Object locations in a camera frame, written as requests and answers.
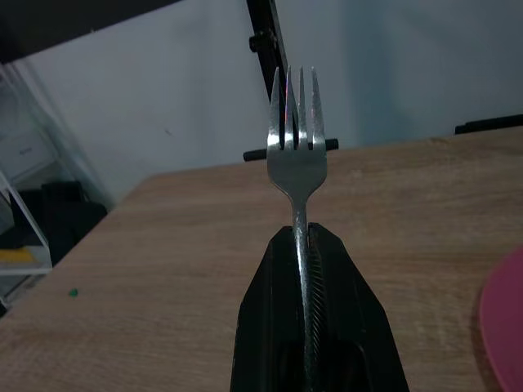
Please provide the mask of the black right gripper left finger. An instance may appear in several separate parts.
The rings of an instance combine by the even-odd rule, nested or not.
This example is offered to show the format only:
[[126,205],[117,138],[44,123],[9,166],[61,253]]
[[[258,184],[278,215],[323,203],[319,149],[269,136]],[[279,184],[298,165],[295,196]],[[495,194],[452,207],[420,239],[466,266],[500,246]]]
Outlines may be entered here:
[[239,307],[231,391],[301,391],[302,296],[290,227],[265,253]]

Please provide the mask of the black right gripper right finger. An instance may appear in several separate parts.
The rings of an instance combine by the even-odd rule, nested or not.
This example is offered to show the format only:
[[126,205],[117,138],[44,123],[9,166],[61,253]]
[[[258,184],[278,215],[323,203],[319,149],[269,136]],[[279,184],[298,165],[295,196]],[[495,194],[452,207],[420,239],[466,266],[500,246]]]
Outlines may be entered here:
[[316,319],[315,391],[409,389],[387,315],[342,240],[309,228]]

